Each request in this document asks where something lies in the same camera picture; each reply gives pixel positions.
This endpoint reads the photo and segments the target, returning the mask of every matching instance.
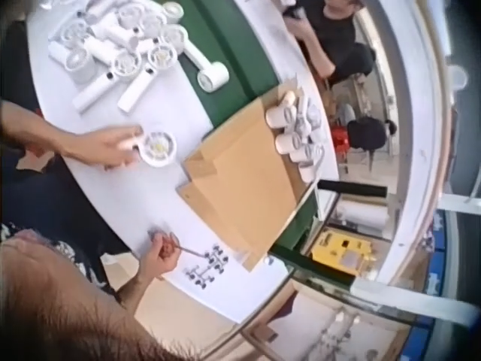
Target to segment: brown cardboard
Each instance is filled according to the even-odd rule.
[[[184,162],[192,181],[179,194],[230,247],[249,254],[252,269],[268,252],[296,209],[307,186],[297,165],[277,153],[278,132],[265,112],[288,90],[291,80],[256,99],[209,135]]]

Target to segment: table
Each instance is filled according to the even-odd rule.
[[[202,19],[199,19],[200,14],[196,11],[189,11],[188,7],[193,5],[189,5],[184,0],[179,2],[186,10],[188,19],[185,20],[185,25],[191,32],[194,43],[199,41],[197,44],[200,47],[201,41],[221,42],[212,38],[212,33],[205,25],[202,25]],[[256,28],[259,30],[259,18],[253,17],[252,10],[248,7],[240,6],[240,8],[251,24],[258,24]],[[264,10],[266,16],[277,16],[277,19],[273,21],[276,32],[256,32],[257,37],[265,46],[266,53],[270,54],[271,59],[277,59],[276,54],[292,47],[294,53],[299,54],[297,45],[292,40],[290,45],[284,45],[284,49],[269,50],[266,44],[275,42],[275,36],[279,34],[284,34],[285,37],[287,34],[285,28],[279,26],[279,21],[282,22],[282,20],[277,13],[274,13],[275,8],[265,6]],[[246,87],[241,86],[242,79],[237,78],[231,68],[229,69],[231,80],[225,88],[211,96],[202,94],[192,81],[192,76],[195,77],[193,66],[186,59],[181,59],[175,69],[152,85],[129,117],[121,113],[116,106],[116,101],[126,88],[125,85],[119,85],[98,104],[93,105],[80,116],[75,112],[71,103],[78,91],[77,86],[62,67],[49,59],[47,55],[47,35],[51,31],[49,24],[59,22],[65,15],[65,11],[66,9],[63,7],[57,7],[51,11],[38,8],[31,14],[27,22],[33,80],[38,101],[46,119],[61,129],[75,133],[88,132],[114,124],[140,123],[145,126],[150,122],[155,122],[174,135],[179,148],[179,162],[162,169],[150,168],[143,163],[138,163],[129,168],[106,172],[103,169],[89,167],[67,159],[68,167],[87,198],[107,224],[132,249],[135,256],[142,254],[148,247],[147,230],[153,225],[158,225],[174,231],[184,247],[204,252],[211,249],[214,244],[218,244],[231,254],[232,259],[235,255],[183,202],[175,190],[179,185],[187,182],[180,161],[184,160],[200,144],[201,139],[212,130],[213,125],[218,125],[219,119],[227,119],[237,110],[236,108],[245,105],[240,104],[239,98],[243,96],[245,103],[246,98],[249,101],[257,95],[255,93],[246,94],[248,93],[245,90]],[[193,23],[196,24],[195,32],[189,28],[189,24]],[[215,56],[216,60],[224,62],[221,46],[217,45],[214,48],[208,54],[209,57]],[[289,63],[289,68],[297,72],[299,82],[303,85],[305,83],[306,91],[320,106],[322,103],[315,83],[308,73],[307,65],[301,60],[303,59],[300,58],[297,63]],[[288,64],[273,61],[273,66],[278,74],[283,74],[281,79],[290,76],[285,71]],[[222,105],[222,108],[215,112],[209,102],[214,103],[213,105],[218,103]],[[331,178],[337,179],[334,151],[331,150],[331,146],[329,147],[329,143],[326,144],[325,150],[323,173],[326,173],[326,177],[330,175]],[[330,202],[330,195],[325,199],[323,197],[326,196],[318,196],[321,205],[323,205],[322,202]],[[166,275],[167,280],[198,302],[236,323],[242,322],[256,310],[288,274],[286,267],[279,260],[274,260],[270,265],[260,262],[250,273],[239,263],[231,261],[226,266],[224,274],[216,276],[215,282],[202,290],[194,285],[184,273],[186,268],[191,268],[198,262],[199,259],[196,257],[182,254],[179,267],[176,271]]]

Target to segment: person sitting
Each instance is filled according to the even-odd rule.
[[[297,0],[287,8],[273,1],[318,82],[326,80],[333,86],[351,75],[372,72],[376,52],[355,41],[353,17],[364,7],[362,0]]]
[[[134,318],[150,283],[177,266],[173,235],[155,231],[137,274],[117,291],[100,259],[68,239],[2,224],[0,354],[25,361],[186,361],[198,357],[159,343]]]

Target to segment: black shirt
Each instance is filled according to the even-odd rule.
[[[295,11],[304,8],[309,23],[316,32],[322,49],[332,63],[338,67],[348,57],[355,43],[355,27],[352,17],[342,20],[329,19],[324,15],[324,0],[297,0],[296,5],[287,8],[283,16],[296,17]],[[304,43],[300,42],[302,53],[310,60]]]
[[[384,123],[373,117],[361,117],[349,122],[347,135],[352,148],[368,151],[384,147],[388,140]]]

